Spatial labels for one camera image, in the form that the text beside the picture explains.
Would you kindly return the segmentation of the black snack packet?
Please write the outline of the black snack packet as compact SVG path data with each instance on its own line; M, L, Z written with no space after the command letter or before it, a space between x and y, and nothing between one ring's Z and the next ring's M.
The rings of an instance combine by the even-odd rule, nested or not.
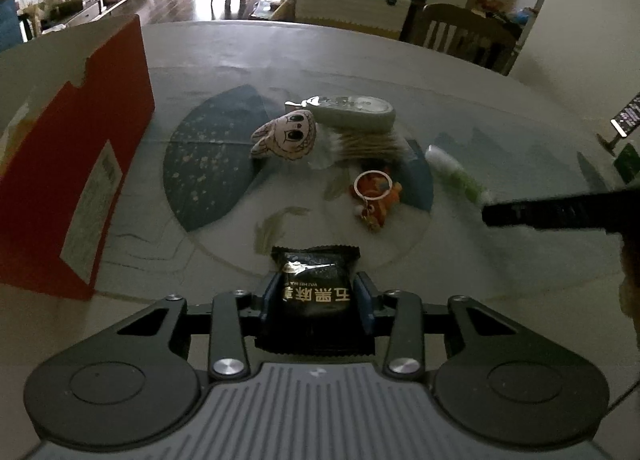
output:
M354 246L274 247L277 284L262 302L256 345L274 354L305 357L367 356L375 339L368 309L352 284L360 259Z

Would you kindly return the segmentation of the phone on stand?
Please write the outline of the phone on stand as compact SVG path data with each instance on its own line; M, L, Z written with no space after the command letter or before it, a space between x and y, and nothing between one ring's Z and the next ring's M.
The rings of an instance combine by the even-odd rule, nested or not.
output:
M601 134L597 133L596 138L599 144L614 156L614 148L622 139L627 139L640 125L640 93L627 103L620 112L610 120L610 124L615 130L615 135L609 141Z

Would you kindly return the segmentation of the white green tube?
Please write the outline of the white green tube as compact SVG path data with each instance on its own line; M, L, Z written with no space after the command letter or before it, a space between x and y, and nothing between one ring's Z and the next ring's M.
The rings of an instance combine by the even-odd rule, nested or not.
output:
M424 157L436 175L452 187L457 188L475 206L481 208L495 200L491 191L474 179L463 165L445 150L430 145L425 150Z

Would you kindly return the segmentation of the cotton swabs bundle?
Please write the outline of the cotton swabs bundle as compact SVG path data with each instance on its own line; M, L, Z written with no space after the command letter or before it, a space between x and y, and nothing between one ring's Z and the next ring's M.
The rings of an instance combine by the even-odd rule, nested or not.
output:
M326 135L326 146L334 161L382 159L398 161L410 147L397 132L373 133L333 131Z

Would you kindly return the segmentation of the pink bunny face plush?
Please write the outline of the pink bunny face plush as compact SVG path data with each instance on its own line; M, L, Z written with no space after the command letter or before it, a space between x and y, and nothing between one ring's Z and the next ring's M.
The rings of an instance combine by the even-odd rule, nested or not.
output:
M256 129L250 140L252 158L276 156L286 160L298 160L314 149L317 124L307 109L296 109L270 120Z

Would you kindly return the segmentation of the grey ceramic dish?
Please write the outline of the grey ceramic dish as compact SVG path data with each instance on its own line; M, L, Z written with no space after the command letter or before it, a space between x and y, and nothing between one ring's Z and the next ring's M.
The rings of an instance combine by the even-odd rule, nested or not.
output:
M317 123L336 130L386 133L393 129L396 112L382 98L367 95L313 96L298 103L284 103L287 113L307 109Z

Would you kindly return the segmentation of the wooden dining chair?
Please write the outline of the wooden dining chair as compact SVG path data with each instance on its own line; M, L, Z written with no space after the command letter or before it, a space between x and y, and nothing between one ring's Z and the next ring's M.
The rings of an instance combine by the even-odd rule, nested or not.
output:
M503 75L516 44L496 20L446 3L424 6L410 42Z

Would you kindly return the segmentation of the red cardboard box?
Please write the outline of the red cardboard box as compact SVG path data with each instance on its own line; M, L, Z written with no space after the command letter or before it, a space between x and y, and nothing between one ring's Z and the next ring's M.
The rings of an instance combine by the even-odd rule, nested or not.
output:
M135 15L2 52L2 283L92 297L115 203L154 108Z

